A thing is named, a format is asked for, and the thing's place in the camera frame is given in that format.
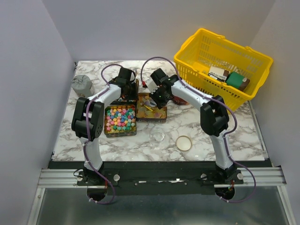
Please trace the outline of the tin of star candies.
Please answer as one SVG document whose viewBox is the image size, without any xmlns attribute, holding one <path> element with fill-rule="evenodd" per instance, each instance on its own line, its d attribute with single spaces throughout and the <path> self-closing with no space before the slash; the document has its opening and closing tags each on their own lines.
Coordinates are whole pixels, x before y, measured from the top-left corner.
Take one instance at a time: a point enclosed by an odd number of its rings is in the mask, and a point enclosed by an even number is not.
<svg viewBox="0 0 300 225">
<path fill-rule="evenodd" d="M 135 105 L 111 105 L 105 109 L 104 134 L 107 138 L 137 134 Z"/>
</svg>

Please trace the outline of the tin of popsicle gummies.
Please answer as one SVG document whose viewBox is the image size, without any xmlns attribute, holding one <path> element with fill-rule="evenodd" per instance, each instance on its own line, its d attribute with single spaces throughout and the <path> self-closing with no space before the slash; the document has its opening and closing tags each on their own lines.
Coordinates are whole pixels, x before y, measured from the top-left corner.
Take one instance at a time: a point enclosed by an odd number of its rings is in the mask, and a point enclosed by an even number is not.
<svg viewBox="0 0 300 225">
<path fill-rule="evenodd" d="M 148 93 L 139 93 L 135 116 L 139 122 L 165 123 L 167 120 L 167 107 L 159 109 Z"/>
</svg>

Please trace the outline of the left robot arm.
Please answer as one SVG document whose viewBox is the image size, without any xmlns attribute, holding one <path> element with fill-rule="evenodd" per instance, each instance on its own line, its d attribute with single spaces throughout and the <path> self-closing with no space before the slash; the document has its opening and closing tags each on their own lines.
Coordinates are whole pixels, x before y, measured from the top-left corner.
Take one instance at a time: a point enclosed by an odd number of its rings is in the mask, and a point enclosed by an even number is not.
<svg viewBox="0 0 300 225">
<path fill-rule="evenodd" d="M 106 82 L 103 90 L 88 98 L 80 97 L 76 102 L 71 128 L 83 146 L 84 167 L 91 170 L 88 180 L 93 185 L 101 184 L 104 179 L 104 174 L 100 171 L 103 160 L 98 138 L 105 126 L 105 109 L 120 98 L 133 100 L 137 90 L 135 72 L 121 67 L 118 75 Z"/>
</svg>

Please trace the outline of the metal candy scoop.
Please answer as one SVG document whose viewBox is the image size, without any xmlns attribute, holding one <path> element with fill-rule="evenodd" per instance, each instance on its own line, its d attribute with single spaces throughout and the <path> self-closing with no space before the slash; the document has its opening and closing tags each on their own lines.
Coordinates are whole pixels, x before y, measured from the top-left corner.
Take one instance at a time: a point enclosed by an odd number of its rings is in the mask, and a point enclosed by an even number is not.
<svg viewBox="0 0 300 225">
<path fill-rule="evenodd" d="M 150 111 L 154 111 L 158 108 L 157 104 L 151 98 L 146 99 L 143 103 L 143 106 Z"/>
</svg>

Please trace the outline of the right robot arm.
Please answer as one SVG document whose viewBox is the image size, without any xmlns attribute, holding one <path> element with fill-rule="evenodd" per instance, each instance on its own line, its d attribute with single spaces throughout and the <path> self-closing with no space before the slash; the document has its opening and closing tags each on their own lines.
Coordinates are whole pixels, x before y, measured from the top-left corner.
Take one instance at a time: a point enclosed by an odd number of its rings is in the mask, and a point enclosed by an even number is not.
<svg viewBox="0 0 300 225">
<path fill-rule="evenodd" d="M 168 101 L 179 97 L 200 112 L 202 130 L 210 136 L 216 156 L 216 179 L 225 184 L 236 171 L 226 137 L 229 115 L 221 96 L 212 97 L 190 86 L 177 75 L 169 77 L 162 69 L 155 70 L 146 83 L 150 98 L 161 109 Z"/>
</svg>

